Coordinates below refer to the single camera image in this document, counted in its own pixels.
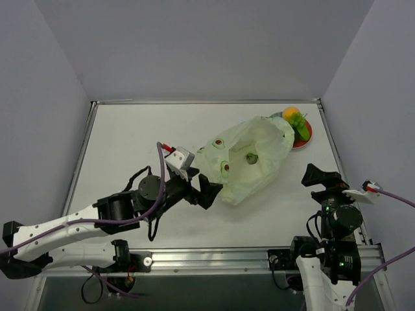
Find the light green plastic bag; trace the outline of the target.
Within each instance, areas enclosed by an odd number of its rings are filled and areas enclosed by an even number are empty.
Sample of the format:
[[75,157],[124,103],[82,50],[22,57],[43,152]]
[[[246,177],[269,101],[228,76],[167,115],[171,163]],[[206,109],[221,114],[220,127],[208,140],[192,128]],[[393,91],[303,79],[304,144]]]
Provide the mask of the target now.
[[222,202],[238,205],[277,178],[293,144],[294,130],[285,119],[256,116],[214,135],[193,165],[223,185]]

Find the green fake grape bunch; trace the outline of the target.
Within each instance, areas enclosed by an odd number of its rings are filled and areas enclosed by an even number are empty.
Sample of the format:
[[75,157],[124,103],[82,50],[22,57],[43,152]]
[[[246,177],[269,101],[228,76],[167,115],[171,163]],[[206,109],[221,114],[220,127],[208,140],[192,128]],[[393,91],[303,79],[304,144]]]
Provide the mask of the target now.
[[306,126],[306,120],[303,114],[301,114],[300,112],[294,112],[291,113],[288,116],[287,121],[289,122],[289,124],[296,129],[301,129],[304,128]]

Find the orange fake fruit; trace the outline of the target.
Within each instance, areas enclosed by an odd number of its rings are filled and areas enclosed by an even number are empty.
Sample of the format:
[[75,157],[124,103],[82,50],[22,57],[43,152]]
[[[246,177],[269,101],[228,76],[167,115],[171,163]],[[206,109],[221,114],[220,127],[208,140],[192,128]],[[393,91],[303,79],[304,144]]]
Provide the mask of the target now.
[[282,117],[286,120],[286,121],[289,121],[291,118],[292,118],[292,116],[293,115],[296,115],[297,113],[299,113],[300,111],[299,111],[299,109],[298,108],[296,108],[296,107],[294,107],[294,106],[291,106],[291,107],[288,107],[288,108],[285,108],[284,110],[283,110],[283,113],[282,113]]

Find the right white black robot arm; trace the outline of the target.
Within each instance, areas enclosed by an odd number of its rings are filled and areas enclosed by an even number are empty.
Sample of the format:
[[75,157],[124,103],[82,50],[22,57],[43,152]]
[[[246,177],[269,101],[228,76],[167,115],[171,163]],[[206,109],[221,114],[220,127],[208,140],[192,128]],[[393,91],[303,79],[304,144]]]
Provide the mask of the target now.
[[351,294],[361,281],[361,258],[354,231],[362,214],[346,193],[349,185],[338,172],[324,172],[307,165],[302,185],[322,185],[311,192],[320,210],[310,219],[320,227],[308,236],[296,236],[291,258],[300,272],[306,310],[352,310]]

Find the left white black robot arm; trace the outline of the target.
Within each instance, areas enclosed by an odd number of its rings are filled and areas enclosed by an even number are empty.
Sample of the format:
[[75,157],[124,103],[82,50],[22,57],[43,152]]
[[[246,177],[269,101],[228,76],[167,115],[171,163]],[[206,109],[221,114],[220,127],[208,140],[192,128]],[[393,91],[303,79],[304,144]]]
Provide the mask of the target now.
[[182,200],[209,209],[223,188],[196,168],[190,169],[188,179],[173,172],[169,176],[165,181],[149,173],[133,189],[138,177],[134,174],[123,191],[73,214],[31,226],[5,223],[3,240],[7,248],[1,251],[1,271],[9,279],[26,279],[60,267],[92,266],[104,272],[125,271],[131,265],[140,267],[143,259],[130,253],[126,240],[103,244],[85,241],[135,230],[142,221],[157,223]]

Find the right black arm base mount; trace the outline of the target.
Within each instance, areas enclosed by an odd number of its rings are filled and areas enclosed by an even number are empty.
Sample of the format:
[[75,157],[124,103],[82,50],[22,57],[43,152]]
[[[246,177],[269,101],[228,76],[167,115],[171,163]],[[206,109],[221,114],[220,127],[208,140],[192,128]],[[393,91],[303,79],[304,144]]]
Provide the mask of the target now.
[[268,249],[267,250],[267,259],[268,267],[273,271],[286,271],[286,270],[298,270],[296,259],[299,256],[303,258],[313,257],[315,255],[314,251],[308,251],[306,248],[303,249],[291,249],[291,248],[281,248],[281,249]]

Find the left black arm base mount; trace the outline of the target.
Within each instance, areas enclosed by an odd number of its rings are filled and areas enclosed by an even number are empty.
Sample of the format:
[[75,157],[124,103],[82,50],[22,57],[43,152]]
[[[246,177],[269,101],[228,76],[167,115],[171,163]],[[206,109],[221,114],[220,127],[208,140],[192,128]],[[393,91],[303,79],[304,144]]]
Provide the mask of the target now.
[[113,240],[114,263],[110,266],[112,272],[148,273],[152,266],[152,253],[149,251],[131,252],[126,240]]

